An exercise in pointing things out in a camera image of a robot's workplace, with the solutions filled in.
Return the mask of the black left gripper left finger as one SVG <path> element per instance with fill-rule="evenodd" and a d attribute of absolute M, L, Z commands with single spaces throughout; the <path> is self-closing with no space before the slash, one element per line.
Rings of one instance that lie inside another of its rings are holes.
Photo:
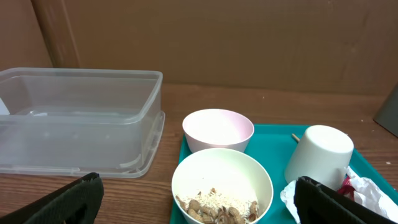
<path fill-rule="evenodd" d="M 1 224 L 93 224 L 103 196 L 103 181 L 92 172 L 1 217 Z"/>

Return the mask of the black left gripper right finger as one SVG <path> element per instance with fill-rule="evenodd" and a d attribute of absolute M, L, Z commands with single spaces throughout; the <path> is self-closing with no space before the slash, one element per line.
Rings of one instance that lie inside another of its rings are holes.
<path fill-rule="evenodd" d="M 394 224 L 307 176 L 296 181 L 294 205 L 301 224 Z"/>

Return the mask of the red snack wrapper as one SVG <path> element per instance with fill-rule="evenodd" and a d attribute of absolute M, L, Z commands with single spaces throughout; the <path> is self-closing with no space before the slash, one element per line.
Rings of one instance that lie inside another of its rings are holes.
<path fill-rule="evenodd" d="M 350 182 L 351 178 L 346 176 L 343 181 L 342 186 L 337 190 L 340 195 L 350 198 L 351 200 L 354 199 L 354 191 L 355 188 L 351 185 Z"/>

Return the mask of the white cup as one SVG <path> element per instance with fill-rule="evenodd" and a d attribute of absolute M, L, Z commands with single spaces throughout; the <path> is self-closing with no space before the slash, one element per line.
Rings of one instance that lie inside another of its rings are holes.
<path fill-rule="evenodd" d="M 285 180 L 290 183 L 307 176 L 338 190 L 345 179 L 353 150 L 353 141 L 339 129 L 325 125 L 310 126 L 285 168 Z"/>

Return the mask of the white napkin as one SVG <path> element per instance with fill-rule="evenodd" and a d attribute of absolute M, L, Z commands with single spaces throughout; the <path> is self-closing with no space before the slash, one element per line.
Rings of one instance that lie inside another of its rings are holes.
<path fill-rule="evenodd" d="M 355 188 L 354 201 L 397 223 L 397 204 L 386 195 L 371 179 L 360 177 L 348 166 L 346 176 L 350 177 L 351 185 Z M 294 205 L 296 181 L 291 181 L 280 193 L 280 199 L 285 203 L 296 223 L 300 223 L 297 208 Z"/>

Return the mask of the light green bowl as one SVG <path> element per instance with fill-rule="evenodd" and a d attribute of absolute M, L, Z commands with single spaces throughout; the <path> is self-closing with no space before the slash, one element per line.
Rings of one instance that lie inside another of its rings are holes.
<path fill-rule="evenodd" d="M 265 223 L 266 213 L 274 198 L 274 186 L 268 172 L 251 156 L 233 149 L 204 149 L 186 156 L 172 177 L 174 197 L 208 193 L 212 188 L 248 199 L 255 195 L 259 218 Z"/>

